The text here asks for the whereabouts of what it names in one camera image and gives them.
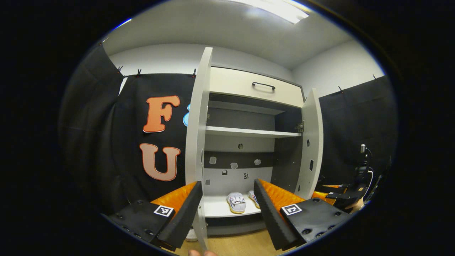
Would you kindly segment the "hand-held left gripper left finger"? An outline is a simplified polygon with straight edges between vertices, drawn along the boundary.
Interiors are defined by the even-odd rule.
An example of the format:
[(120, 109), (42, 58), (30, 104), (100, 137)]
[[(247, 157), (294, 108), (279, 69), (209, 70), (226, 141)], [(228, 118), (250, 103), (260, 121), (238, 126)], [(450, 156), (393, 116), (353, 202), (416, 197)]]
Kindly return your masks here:
[(195, 181), (151, 202), (137, 200), (107, 219), (148, 244), (175, 251), (183, 245), (202, 196), (202, 183)]

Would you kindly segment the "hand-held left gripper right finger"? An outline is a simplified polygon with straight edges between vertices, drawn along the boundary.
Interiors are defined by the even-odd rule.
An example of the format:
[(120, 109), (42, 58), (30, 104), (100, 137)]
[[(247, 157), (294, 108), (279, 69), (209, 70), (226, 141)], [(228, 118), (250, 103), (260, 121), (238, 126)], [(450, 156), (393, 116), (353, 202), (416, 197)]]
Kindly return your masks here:
[(262, 179), (255, 179), (253, 191), (276, 250), (318, 240), (350, 218), (320, 197), (302, 199)]

